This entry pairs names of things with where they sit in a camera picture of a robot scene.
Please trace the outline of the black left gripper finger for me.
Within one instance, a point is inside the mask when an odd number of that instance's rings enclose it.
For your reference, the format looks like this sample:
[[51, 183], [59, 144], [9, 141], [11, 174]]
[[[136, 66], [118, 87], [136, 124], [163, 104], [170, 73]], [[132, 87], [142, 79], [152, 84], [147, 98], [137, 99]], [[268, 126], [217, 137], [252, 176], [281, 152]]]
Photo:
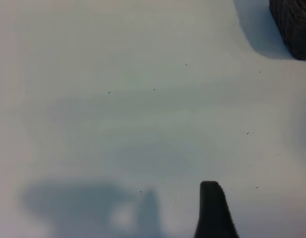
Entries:
[[237, 238], [228, 203], [222, 187], [216, 181], [200, 185], [199, 220], [196, 238]]

